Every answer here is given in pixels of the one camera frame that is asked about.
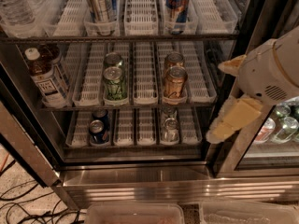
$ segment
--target white bottle cap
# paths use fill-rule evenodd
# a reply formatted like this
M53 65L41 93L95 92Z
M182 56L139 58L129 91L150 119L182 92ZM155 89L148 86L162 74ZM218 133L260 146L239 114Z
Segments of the white bottle cap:
M33 61L40 57L40 54L37 49L31 48L25 51L25 55L28 60Z

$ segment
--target floor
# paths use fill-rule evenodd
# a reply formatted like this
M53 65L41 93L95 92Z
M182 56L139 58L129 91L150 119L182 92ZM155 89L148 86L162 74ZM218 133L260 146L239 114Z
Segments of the floor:
M6 158L7 152L0 145L0 169L2 168L2 171L5 171L7 169L7 166L14 161L13 158L8 155L6 164L4 167L2 167L2 163ZM31 191L28 194L22 196L23 193L27 192L28 190ZM299 223L299 203L292 202L284 204L287 204L297 211L297 223ZM186 208L184 208L184 206L182 206L182 209L184 210L186 224L199 223L199 219L194 221L195 218L192 217L194 216L193 211L190 212L190 209L187 210ZM79 224L84 223L85 213L86 210L82 210L78 216L77 212L67 210L64 203L60 201L59 197L55 193L53 193L50 188L41 188L34 181L34 179L19 166L18 163L13 164L2 175L0 175L0 224Z

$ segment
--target dark blue can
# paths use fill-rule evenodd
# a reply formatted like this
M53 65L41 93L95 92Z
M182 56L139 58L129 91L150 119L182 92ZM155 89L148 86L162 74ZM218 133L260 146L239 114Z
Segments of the dark blue can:
M89 128L90 135L95 144L104 144L109 140L108 130L105 128L105 125L100 120L94 120L90 124Z
M108 111L106 109L99 109L93 112L93 119L96 120L101 120L105 128L107 130L110 130L110 122L109 122L109 116L108 116Z
M170 22L185 23L188 15L189 0L166 0L166 18ZM183 32L182 26L167 27L173 35Z

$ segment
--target speaker grille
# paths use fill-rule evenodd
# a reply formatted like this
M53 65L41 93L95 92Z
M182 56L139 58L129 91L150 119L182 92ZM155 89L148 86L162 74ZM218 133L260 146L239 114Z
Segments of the speaker grille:
M287 98L287 93L278 86L267 86L265 88L265 94L272 100L284 100Z

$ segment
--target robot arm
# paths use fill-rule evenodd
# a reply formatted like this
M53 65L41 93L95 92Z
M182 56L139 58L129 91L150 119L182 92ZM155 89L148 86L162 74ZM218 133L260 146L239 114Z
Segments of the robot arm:
M248 55L221 63L244 92L230 96L213 120L206 140L218 144L261 115L263 105L277 105L299 96L299 27L280 39L270 39Z

